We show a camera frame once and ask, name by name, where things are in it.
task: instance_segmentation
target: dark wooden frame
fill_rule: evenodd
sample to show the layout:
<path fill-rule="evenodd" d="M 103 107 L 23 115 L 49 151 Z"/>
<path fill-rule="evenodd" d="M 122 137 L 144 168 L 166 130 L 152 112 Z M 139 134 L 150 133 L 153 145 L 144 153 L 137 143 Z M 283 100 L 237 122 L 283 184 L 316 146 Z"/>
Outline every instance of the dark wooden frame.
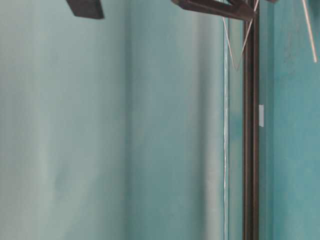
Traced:
<path fill-rule="evenodd" d="M 257 0 L 247 0 L 254 7 Z M 244 24 L 247 32 L 249 22 Z M 259 239 L 259 14 L 243 64 L 243 240 Z"/>

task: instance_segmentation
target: white label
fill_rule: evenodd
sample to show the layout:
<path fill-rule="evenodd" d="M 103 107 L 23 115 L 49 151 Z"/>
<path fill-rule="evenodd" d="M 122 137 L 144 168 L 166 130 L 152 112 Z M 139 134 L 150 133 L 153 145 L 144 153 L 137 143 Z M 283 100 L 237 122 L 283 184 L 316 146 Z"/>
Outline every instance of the white label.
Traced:
<path fill-rule="evenodd" d="M 259 126 L 264 127 L 265 126 L 265 106 L 259 105 Z"/>

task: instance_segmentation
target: wall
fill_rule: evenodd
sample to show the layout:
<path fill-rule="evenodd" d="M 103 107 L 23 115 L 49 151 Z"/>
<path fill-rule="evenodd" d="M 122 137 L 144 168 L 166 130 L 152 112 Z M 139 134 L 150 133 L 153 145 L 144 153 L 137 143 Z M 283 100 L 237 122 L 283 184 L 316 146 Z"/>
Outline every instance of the wall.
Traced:
<path fill-rule="evenodd" d="M 0 239 L 236 239 L 242 74 L 228 75 L 222 18 L 170 1 L 102 5 L 99 21 L 64 1 L 0 9 Z"/>
<path fill-rule="evenodd" d="M 319 53 L 320 4 L 316 0 L 307 4 Z M 269 231 L 266 239 L 318 239 L 319 64 L 313 63 L 301 1 L 279 1 L 269 14 L 269 23 L 274 21 L 273 33 L 269 33 L 273 43 L 264 43 L 262 49 L 273 46 L 269 48 L 273 53 L 263 52 L 266 55 L 261 56 L 274 62 L 269 65 L 273 74 L 262 79 L 269 103 L 266 113 L 270 114 L 266 145 L 262 146 L 266 157 L 265 204 L 273 215 L 268 218 L 272 234 Z M 273 193 L 268 196 L 270 184 Z"/>
<path fill-rule="evenodd" d="M 0 9 L 0 239 L 125 238 L 125 2 Z"/>

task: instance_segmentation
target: teal wall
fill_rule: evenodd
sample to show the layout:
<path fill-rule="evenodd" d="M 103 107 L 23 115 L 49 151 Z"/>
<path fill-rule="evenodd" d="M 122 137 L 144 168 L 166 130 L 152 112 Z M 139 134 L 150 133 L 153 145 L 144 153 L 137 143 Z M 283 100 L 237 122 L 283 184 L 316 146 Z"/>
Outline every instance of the teal wall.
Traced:
<path fill-rule="evenodd" d="M 0 239 L 227 239 L 229 80 L 236 239 L 241 72 L 226 79 L 222 19 L 169 0 L 102 4 L 99 21 L 64 1 L 0 9 Z"/>
<path fill-rule="evenodd" d="M 125 2 L 0 8 L 0 239 L 125 239 Z"/>
<path fill-rule="evenodd" d="M 319 53 L 320 4 L 307 4 Z M 260 152 L 268 236 L 263 239 L 318 239 L 320 68 L 313 63 L 301 1 L 281 0 L 262 12 L 266 22 L 261 31 L 269 31 L 261 42 L 261 91 L 267 109 Z"/>

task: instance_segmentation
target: thin wire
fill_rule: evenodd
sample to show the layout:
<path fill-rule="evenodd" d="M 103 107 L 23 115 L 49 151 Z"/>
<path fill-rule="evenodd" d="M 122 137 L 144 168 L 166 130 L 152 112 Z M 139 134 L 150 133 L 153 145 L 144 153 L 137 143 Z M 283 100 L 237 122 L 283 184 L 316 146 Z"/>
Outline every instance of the thin wire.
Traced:
<path fill-rule="evenodd" d="M 254 6 L 254 12 L 255 13 L 257 12 L 257 9 L 258 9 L 258 6 L 259 6 L 259 2 L 260 2 L 260 0 L 257 0 L 256 3 L 255 3 L 255 6 Z M 251 30 L 253 21 L 254 21 L 254 19 L 252 18 L 250 23 L 249 23 L 249 27 L 248 27 L 248 30 L 246 32 L 246 35 L 245 35 L 245 39 L 244 39 L 244 42 L 243 42 L 243 46 L 242 46 L 242 50 L 241 50 L 241 55 L 240 56 L 242 56 L 244 54 L 244 52 L 245 52 L 245 48 L 246 48 L 246 45 L 247 45 L 247 42 L 248 42 L 248 37 L 249 37 L 249 33 L 250 33 L 250 30 Z M 226 38 L 227 38 L 227 41 L 228 41 L 228 46 L 229 46 L 229 52 L 230 52 L 232 65 L 235 68 L 235 70 L 238 71 L 239 67 L 240 67 L 240 64 L 241 64 L 242 57 L 240 58 L 240 61 L 238 62 L 238 65 L 236 66 L 235 60 L 234 60 L 234 56 L 233 56 L 233 52 L 232 52 L 232 48 L 231 48 L 231 44 L 230 44 L 230 39 L 229 39 L 229 34 L 228 34 L 228 30 L 227 30 L 225 17 L 223 17 L 223 24 L 224 24 L 224 31 L 225 31 L 225 34 L 226 34 Z"/>
<path fill-rule="evenodd" d="M 226 39 L 228 41 L 228 46 L 229 46 L 229 52 L 230 52 L 230 56 L 231 56 L 232 65 L 233 65 L 234 68 L 236 68 L 235 61 L 234 61 L 234 56 L 233 56 L 232 50 L 231 50 L 231 44 L 230 44 L 230 40 L 229 40 L 229 34 L 228 34 L 228 30 L 227 30 L 227 24 L 226 24 L 226 18 L 225 17 L 223 17 L 223 25 L 224 25 L 224 31 L 225 31 L 225 34 L 226 34 Z"/>
<path fill-rule="evenodd" d="M 308 8 L 307 8 L 306 0 L 302 0 L 302 4 L 303 4 L 303 8 L 304 8 L 306 25 L 308 27 L 308 33 L 309 33 L 311 49 L 312 49 L 312 54 L 313 54 L 313 61 L 315 63 L 317 63 L 318 62 L 318 57 L 317 57 L 315 40 L 314 40 L 314 35 L 312 33 L 312 28 L 311 28 L 310 17 L 309 17 L 309 12 L 308 12 Z"/>

